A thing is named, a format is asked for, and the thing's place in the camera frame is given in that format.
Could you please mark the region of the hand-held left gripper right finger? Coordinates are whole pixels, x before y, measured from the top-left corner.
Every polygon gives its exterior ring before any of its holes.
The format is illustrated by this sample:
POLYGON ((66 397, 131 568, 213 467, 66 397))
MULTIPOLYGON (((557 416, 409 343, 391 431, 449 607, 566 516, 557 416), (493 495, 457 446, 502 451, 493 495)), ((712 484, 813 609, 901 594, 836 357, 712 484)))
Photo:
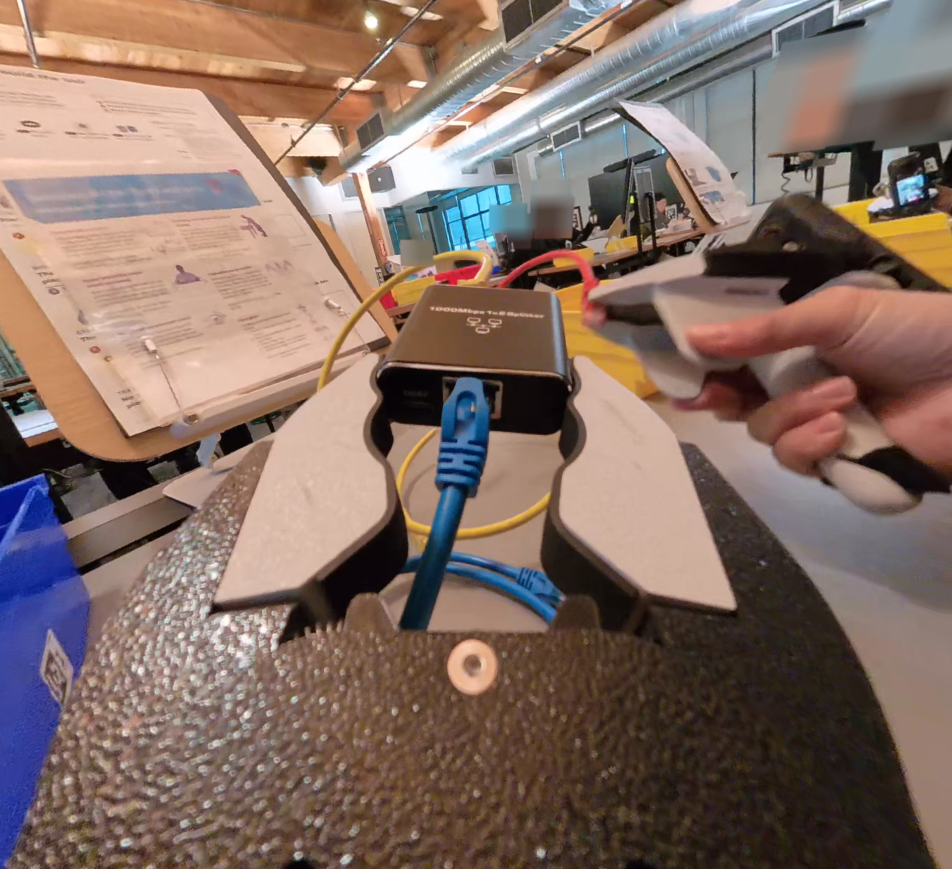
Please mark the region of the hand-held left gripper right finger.
POLYGON ((599 615, 644 615, 652 605, 735 613, 675 434, 588 357, 574 358, 573 375, 542 530, 546 576, 599 615))

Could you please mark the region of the wooden document stand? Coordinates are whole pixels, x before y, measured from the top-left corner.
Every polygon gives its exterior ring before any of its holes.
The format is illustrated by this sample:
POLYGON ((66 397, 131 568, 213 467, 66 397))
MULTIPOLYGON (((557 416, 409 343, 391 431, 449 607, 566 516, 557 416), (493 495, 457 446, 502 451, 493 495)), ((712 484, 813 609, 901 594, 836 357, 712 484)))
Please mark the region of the wooden document stand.
POLYGON ((738 228, 751 218, 744 193, 721 158, 664 106, 617 100, 614 110, 660 142, 688 192, 685 202, 698 223, 714 230, 738 228))

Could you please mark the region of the person's right hand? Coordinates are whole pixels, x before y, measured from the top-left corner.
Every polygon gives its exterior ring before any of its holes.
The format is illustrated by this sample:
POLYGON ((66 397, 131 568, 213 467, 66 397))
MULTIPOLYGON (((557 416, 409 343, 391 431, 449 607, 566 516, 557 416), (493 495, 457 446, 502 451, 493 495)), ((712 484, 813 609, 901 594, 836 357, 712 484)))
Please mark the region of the person's right hand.
POLYGON ((675 408, 744 423, 784 468, 819 476, 846 438, 846 411, 862 401, 886 434, 946 480, 951 474, 951 299, 948 293, 840 286, 744 320, 705 325, 691 345, 740 361, 814 348, 833 378, 779 397, 747 370, 712 373, 675 408))

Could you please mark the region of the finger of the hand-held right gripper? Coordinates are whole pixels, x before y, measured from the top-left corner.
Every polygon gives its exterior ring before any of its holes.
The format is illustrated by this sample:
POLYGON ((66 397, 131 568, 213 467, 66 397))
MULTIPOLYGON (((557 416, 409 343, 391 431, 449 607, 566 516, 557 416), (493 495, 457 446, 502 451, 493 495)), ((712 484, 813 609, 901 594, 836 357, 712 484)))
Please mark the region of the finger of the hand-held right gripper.
POLYGON ((597 307, 654 306, 662 286, 703 276, 705 260, 662 260, 656 264, 604 280, 588 294, 588 304, 597 307))
POLYGON ((602 333, 658 328, 670 336, 774 310, 789 278, 619 280, 593 293, 593 326, 602 333))

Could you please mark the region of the blue plastic bin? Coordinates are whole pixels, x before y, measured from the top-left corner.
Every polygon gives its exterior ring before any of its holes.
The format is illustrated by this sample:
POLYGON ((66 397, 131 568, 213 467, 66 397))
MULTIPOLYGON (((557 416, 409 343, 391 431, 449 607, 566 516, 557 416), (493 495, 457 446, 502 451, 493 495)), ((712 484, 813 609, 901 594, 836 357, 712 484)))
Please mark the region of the blue plastic bin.
POLYGON ((1 859, 20 834, 85 660, 90 600, 47 479, 1 490, 1 859))

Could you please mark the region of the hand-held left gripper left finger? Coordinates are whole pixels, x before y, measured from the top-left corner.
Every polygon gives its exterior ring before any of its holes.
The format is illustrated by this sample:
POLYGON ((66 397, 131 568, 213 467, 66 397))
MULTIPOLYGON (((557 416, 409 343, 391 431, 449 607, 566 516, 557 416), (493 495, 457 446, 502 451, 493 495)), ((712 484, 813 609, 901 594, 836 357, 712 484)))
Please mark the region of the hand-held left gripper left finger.
POLYGON ((247 455, 211 495, 235 487, 243 509, 212 598, 214 613, 288 604, 346 613, 399 575, 409 537, 387 457, 390 420, 365 356, 316 392, 268 443, 259 472, 247 455))

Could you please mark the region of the silver ventilation duct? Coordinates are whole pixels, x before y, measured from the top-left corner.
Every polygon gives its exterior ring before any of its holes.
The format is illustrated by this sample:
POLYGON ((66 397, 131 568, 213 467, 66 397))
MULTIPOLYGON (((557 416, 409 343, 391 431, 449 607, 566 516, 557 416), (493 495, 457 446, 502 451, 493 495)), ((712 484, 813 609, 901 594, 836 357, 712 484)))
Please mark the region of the silver ventilation duct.
POLYGON ((529 146, 834 0, 686 0, 439 146, 479 164, 529 146))

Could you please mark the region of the black network splitter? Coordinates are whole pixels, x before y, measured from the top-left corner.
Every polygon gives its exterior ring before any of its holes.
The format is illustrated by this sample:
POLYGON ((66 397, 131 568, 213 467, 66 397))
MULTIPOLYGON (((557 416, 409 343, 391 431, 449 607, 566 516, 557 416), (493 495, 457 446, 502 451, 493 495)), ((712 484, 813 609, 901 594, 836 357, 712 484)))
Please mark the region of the black network splitter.
POLYGON ((501 287, 427 288, 377 370, 388 418, 439 426, 445 401, 462 377, 482 382, 491 430, 560 432, 573 376, 555 295, 501 287))

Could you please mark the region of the instruction sheet on wooden stand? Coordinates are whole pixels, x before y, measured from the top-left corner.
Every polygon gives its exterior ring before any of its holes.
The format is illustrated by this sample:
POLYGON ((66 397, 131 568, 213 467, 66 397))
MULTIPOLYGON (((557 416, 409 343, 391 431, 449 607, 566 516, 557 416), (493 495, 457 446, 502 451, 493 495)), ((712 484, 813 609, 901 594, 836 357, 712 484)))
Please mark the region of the instruction sheet on wooden stand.
POLYGON ((145 461, 305 399, 371 288, 218 98, 2 66, 2 333, 60 435, 145 461))

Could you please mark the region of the yellow plastic bin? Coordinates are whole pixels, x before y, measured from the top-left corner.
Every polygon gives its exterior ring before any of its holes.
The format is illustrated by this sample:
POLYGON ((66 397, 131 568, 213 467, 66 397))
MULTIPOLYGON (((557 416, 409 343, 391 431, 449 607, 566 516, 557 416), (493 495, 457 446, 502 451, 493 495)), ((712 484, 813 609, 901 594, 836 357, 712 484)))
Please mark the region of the yellow plastic bin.
POLYGON ((570 358, 588 358, 639 399, 650 399, 659 393, 634 353, 583 324, 580 283, 556 290, 555 296, 562 308, 566 352, 570 358))

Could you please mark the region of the stack of yellow bins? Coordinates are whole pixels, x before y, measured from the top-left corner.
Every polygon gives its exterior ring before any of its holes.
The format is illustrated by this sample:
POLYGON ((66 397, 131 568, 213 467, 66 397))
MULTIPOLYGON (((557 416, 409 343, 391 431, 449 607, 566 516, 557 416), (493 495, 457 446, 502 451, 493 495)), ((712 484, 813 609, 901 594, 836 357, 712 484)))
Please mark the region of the stack of yellow bins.
POLYGON ((887 249, 946 288, 951 287, 951 219, 936 211, 898 220, 869 220, 872 200, 854 201, 833 210, 887 249))

